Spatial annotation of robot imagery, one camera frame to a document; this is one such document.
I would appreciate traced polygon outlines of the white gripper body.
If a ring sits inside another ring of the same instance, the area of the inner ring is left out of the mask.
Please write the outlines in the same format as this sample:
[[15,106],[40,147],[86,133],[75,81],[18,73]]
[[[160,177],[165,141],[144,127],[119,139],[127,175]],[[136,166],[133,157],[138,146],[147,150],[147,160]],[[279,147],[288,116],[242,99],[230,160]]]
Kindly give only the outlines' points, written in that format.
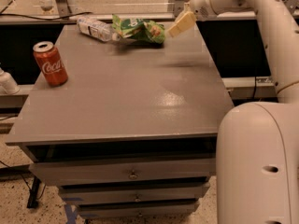
[[217,17],[210,0],[187,0],[190,11],[199,21],[208,21]]

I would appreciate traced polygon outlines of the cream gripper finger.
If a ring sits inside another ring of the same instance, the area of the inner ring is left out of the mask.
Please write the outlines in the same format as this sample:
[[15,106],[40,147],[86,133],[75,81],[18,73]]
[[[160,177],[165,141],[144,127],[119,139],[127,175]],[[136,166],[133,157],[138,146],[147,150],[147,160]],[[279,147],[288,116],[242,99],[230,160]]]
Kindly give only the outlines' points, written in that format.
[[196,23],[196,17],[191,11],[182,11],[174,23],[167,29],[167,34],[176,37],[191,29]]

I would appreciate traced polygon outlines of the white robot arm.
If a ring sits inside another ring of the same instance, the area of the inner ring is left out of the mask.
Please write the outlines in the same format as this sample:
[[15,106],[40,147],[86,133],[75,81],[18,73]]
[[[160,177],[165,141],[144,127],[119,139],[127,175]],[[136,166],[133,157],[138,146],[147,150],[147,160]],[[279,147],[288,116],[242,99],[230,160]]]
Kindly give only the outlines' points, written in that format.
[[184,0],[171,36],[196,21],[251,10],[277,101],[245,103],[222,120],[217,137],[218,224],[299,224],[298,0]]

